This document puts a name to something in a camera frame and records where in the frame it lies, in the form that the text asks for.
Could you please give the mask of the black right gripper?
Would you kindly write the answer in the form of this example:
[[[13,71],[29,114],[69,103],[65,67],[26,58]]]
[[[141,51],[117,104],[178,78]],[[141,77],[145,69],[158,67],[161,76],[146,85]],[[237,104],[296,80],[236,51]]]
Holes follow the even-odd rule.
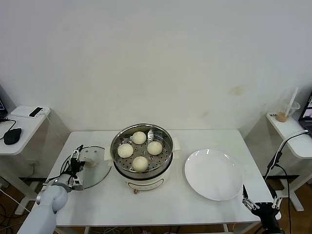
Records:
[[[281,234],[276,215],[280,212],[280,205],[283,200],[282,197],[277,195],[273,198],[272,202],[257,202],[254,203],[249,199],[245,185],[243,185],[243,199],[242,203],[248,210],[253,211],[253,214],[260,218],[263,228],[263,234]]]

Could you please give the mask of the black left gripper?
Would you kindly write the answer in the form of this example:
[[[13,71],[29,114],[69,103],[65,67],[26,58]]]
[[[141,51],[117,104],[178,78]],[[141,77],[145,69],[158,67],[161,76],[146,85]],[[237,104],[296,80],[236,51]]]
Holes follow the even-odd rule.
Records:
[[[82,162],[79,160],[79,157],[83,147],[83,145],[78,146],[70,155],[69,180],[77,178],[77,173],[80,172]]]

